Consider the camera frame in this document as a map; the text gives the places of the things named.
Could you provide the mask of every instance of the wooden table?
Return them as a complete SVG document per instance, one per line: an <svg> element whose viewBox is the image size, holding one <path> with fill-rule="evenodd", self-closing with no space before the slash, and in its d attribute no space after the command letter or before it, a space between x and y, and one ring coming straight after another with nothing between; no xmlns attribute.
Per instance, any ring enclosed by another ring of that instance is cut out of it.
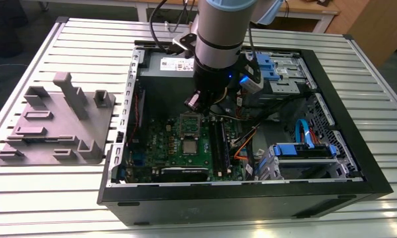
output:
<svg viewBox="0 0 397 238"><path fill-rule="evenodd" d="M154 8L161 0L137 0L136 7L138 13L138 20L146 22L146 8ZM289 2L289 17L292 18L305 18L305 19L316 19L318 20L316 27L313 29L313 33L324 33L332 18L340 14L340 9L337 6L330 3L328 7L324 7L316 3L316 1L305 1L305 0L288 0ZM182 0L168 0L162 5L165 9L182 9ZM286 12L286 4L284 3L277 13L277 17L282 17Z"/></svg>
<svg viewBox="0 0 397 238"><path fill-rule="evenodd" d="M94 5L110 5L110 6L130 6L137 8L138 21L148 22L146 9L156 8L161 0L48 0L49 2L65 2L65 3L78 3L78 4L94 4ZM318 5L314 1L305 0L288 0L289 1L289 17L290 18L304 18L316 19L318 22L313 29L313 33L324 33L332 18L338 15L340 9L330 3L328 7ZM46 10L45 4L40 1L40 6L42 10ZM162 9L177 9L181 10L182 0L168 0L161 7ZM284 17L286 12L286 4L284 3L277 13L277 17Z"/></svg>

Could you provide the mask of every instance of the yellow wire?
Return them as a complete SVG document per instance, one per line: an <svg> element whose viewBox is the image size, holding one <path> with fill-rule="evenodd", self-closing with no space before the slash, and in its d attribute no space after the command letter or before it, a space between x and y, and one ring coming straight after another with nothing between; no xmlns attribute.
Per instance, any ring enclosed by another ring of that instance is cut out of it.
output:
<svg viewBox="0 0 397 238"><path fill-rule="evenodd" d="M213 104L216 104L216 103L218 103L220 101L224 100L224 98L225 98L225 96L226 96L226 92L228 92L228 88L225 88L225 92L224 92L222 97L221 97Z"/></svg>

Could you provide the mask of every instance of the blue led light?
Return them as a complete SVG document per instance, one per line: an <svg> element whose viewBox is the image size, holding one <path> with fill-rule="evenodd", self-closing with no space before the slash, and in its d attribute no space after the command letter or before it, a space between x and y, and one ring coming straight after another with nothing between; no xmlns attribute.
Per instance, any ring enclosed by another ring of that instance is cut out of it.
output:
<svg viewBox="0 0 397 238"><path fill-rule="evenodd" d="M240 83L244 83L246 81L246 79L248 79L248 76L244 76Z"/></svg>

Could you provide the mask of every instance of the slotted metal surface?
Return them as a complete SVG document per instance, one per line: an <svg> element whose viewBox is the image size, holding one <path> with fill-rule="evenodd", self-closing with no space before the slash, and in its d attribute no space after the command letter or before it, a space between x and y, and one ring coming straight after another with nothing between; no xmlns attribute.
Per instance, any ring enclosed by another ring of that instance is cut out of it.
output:
<svg viewBox="0 0 397 238"><path fill-rule="evenodd" d="M173 34L154 26L157 37ZM146 23L70 19L56 23L0 113L0 141L24 108L26 87L52 83L69 71L85 92L121 92L134 40L152 40ZM96 204L102 163L96 166L0 167L0 236L98 237L397 237L397 97L352 41L340 35L253 30L256 46L314 50L394 193L360 202L320 219L126 227ZM121 113L114 106L113 114ZM112 118L114 127L117 117ZM114 138L110 129L108 138Z"/></svg>

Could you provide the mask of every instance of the power supply label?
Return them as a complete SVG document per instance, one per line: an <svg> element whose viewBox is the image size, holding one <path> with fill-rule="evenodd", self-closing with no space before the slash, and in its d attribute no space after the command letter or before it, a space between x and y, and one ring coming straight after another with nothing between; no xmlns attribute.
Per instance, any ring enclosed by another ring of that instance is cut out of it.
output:
<svg viewBox="0 0 397 238"><path fill-rule="evenodd" d="M160 70L164 71L192 71L194 59L162 58L160 60Z"/></svg>

